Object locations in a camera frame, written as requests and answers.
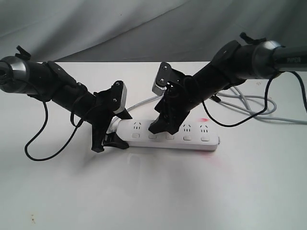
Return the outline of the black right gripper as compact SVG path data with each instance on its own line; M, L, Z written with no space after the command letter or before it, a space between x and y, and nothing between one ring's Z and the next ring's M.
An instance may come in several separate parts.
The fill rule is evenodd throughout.
M189 114L184 108L184 103L190 99L184 87L184 80L189 78L190 75L173 69L167 62L160 64L154 81L167 81L167 89L154 108L159 116L148 127L151 133L167 131L169 134L175 134L179 131L180 122Z

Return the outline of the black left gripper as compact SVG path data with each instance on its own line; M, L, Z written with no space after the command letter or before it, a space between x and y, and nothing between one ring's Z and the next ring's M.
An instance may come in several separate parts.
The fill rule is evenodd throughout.
M114 84L108 90L84 94L83 105L85 107L84 121L92 125L92 147L94 152L104 151L104 147L128 149L129 144L122 140L116 132L109 133L107 130L113 117L120 119L132 119L127 109L115 114L112 96Z

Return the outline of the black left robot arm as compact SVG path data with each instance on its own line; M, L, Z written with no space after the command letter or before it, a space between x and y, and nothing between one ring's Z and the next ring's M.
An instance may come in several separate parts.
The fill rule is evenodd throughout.
M104 91L90 93L54 61L37 63L20 46L18 53L0 60L0 89L6 93L26 94L43 103L53 101L68 110L71 124L83 122L92 126L92 150L100 153L105 147L127 149L128 143L115 132L108 132L113 117L131 119L125 108L127 88L117 80Z

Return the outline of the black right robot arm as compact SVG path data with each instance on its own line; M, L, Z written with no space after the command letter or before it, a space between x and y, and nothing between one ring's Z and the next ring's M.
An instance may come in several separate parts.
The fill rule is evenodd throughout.
M162 62L155 77L152 91L161 100L155 106L159 116L149 125L153 134L179 131L190 111L218 92L243 84L246 80L268 80L269 83L284 72L299 80L303 103L306 90L298 72L307 70L306 46L285 47L266 38L253 39L241 33L246 42L233 40L224 45L201 70L193 76L173 69Z

